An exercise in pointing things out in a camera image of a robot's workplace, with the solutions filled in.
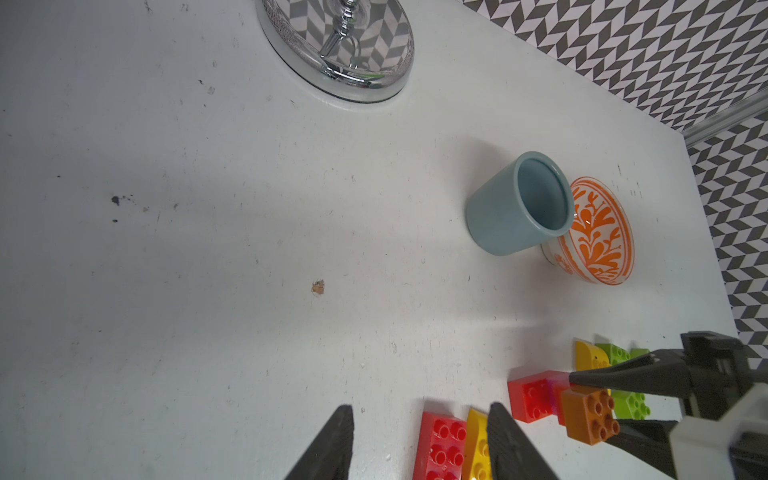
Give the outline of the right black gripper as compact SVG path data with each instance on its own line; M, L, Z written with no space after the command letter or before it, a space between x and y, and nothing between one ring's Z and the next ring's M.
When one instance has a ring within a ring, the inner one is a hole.
M746 347L712 331L681 335L682 350L656 350L616 366L569 374L571 384L682 399L683 414L719 420L755 384L765 369L752 369ZM674 420L619 419L620 432L607 440L672 479L677 478L670 435Z

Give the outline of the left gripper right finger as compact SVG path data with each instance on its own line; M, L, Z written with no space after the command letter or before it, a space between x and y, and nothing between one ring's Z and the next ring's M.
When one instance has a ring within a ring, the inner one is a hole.
M490 405L487 441L494 480L558 479L502 403Z

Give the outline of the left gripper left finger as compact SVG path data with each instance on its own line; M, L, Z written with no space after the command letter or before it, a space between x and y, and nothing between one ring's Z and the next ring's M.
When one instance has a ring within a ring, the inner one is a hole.
M354 444L354 413L349 404L336 408L286 480L347 480Z

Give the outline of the orange brown lego brick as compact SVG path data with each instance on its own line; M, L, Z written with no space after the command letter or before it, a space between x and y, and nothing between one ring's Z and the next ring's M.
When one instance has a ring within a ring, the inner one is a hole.
M573 386L564 390L560 399L569 438L595 445L620 433L613 415L615 402L606 389Z

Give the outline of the yellow curved lego brick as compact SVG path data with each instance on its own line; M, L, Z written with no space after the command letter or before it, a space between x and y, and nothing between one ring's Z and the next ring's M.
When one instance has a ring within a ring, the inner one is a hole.
M587 371L610 367L609 357L596 345L576 340L574 342L575 370Z

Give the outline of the pink lego brick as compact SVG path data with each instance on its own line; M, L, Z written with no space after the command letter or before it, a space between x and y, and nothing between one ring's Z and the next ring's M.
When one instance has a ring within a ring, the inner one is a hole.
M571 388L569 376L569 372L563 371L548 371L546 376L546 382L551 397L552 412L557 416L558 423L561 426L566 425L561 396L564 391Z

